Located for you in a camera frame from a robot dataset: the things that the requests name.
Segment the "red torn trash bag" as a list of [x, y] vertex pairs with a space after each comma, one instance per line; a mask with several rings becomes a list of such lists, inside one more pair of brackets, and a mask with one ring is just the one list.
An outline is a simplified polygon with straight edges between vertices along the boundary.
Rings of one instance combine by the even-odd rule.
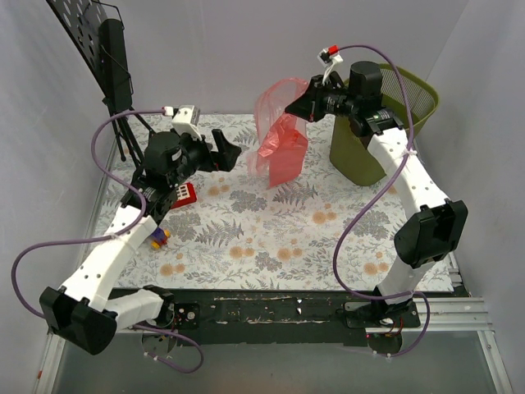
[[247, 158], [248, 172], [267, 181], [269, 189], [293, 181], [303, 169], [308, 150], [306, 121], [285, 112], [308, 82], [299, 78], [277, 81], [259, 95], [253, 115], [258, 148]]

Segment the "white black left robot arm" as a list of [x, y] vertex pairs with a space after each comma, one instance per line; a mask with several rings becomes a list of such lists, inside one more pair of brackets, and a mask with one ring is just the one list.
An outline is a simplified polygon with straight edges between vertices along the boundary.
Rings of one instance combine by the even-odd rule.
[[131, 295], [111, 299], [121, 271], [147, 240], [162, 243], [160, 223], [176, 202], [177, 189], [197, 171], [230, 172], [241, 147], [219, 129], [213, 143], [176, 130], [151, 136], [144, 160], [132, 177], [103, 242], [57, 290], [46, 288], [39, 298], [51, 331], [91, 355], [101, 353], [117, 332], [143, 321], [166, 328], [175, 317], [174, 296], [147, 285]]

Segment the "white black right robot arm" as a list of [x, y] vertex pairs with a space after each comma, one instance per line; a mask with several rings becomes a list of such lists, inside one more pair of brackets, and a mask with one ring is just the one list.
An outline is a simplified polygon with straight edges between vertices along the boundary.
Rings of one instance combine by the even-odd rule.
[[305, 92], [285, 112], [309, 122], [327, 114], [346, 117], [351, 131], [399, 194], [407, 221], [394, 236], [395, 261], [366, 304], [345, 314], [352, 324], [386, 327], [410, 310], [425, 274], [457, 248], [468, 209], [436, 185], [409, 147], [404, 123], [382, 102], [382, 81], [375, 62], [354, 63], [347, 84], [327, 66], [323, 74], [312, 77]]

